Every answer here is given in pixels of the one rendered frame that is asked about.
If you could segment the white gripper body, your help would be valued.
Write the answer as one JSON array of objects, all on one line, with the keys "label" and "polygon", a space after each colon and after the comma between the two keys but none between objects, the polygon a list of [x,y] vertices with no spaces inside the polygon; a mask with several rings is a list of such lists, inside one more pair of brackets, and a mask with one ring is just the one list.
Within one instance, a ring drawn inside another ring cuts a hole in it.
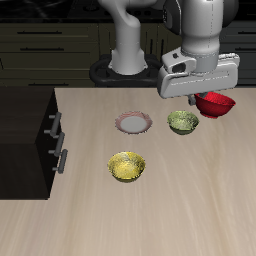
[{"label": "white gripper body", "polygon": [[235,53],[207,57],[200,61],[182,53],[162,56],[157,90],[163,98],[234,88],[238,82],[240,57]]}]

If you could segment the green bowl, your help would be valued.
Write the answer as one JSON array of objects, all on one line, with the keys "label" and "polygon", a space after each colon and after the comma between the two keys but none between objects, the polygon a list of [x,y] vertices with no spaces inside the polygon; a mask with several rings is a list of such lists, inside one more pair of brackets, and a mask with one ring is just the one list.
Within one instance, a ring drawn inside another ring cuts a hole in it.
[{"label": "green bowl", "polygon": [[167,123],[178,135],[188,135],[199,125],[199,119],[189,111],[174,111],[168,115]]}]

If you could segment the red bowl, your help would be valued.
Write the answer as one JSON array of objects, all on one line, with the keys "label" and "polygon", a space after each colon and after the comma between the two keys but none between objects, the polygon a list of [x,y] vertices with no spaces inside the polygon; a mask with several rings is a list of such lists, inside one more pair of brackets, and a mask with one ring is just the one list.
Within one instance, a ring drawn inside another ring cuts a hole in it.
[{"label": "red bowl", "polygon": [[195,94],[195,99],[200,113],[205,117],[213,119],[227,114],[236,105],[233,99],[216,92],[208,92],[205,97],[197,93]]}]

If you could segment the yellow bowl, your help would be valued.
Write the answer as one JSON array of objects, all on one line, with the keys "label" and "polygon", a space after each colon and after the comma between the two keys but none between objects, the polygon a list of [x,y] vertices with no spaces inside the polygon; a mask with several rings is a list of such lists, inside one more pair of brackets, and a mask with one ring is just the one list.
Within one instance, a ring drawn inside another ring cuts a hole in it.
[{"label": "yellow bowl", "polygon": [[113,155],[107,164],[111,175],[121,181],[132,182],[138,179],[146,168],[142,156],[134,152],[119,152]]}]

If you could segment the dark wooden cabinet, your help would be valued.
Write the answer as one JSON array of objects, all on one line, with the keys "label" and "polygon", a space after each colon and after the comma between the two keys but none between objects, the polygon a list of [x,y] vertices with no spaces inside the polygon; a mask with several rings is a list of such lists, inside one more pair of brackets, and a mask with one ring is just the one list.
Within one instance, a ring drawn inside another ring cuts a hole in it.
[{"label": "dark wooden cabinet", "polygon": [[61,154],[54,150],[62,131],[50,130],[58,111],[52,87],[0,87],[0,199],[50,197]]}]

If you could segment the white plate with pink rim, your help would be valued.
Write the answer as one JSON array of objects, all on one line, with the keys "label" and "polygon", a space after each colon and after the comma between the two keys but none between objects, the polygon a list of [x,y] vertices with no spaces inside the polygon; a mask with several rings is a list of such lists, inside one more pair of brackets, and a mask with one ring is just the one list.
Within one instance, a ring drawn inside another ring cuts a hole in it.
[{"label": "white plate with pink rim", "polygon": [[115,127],[126,134],[145,133],[152,124],[150,116],[140,111],[125,112],[115,119]]}]

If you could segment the dark kitchen cupboards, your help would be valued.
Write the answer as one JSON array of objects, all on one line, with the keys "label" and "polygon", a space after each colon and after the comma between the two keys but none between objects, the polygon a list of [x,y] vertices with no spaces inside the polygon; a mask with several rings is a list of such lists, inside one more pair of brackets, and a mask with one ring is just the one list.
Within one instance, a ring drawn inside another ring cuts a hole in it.
[{"label": "dark kitchen cupboards", "polygon": [[[233,23],[220,40],[240,56],[239,84],[256,85],[256,22]],[[0,84],[92,87],[90,66],[115,45],[111,23],[0,23]]]}]

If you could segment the flat black base plate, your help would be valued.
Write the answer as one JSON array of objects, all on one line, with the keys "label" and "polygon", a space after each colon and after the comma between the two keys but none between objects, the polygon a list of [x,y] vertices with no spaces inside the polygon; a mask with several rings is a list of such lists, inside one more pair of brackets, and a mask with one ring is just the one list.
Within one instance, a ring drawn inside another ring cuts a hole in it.
[{"label": "flat black base plate", "polygon": [[146,54],[146,69],[135,75],[121,75],[108,67],[112,56],[103,54],[90,67],[89,76],[98,88],[156,88],[162,63],[153,54]]}]

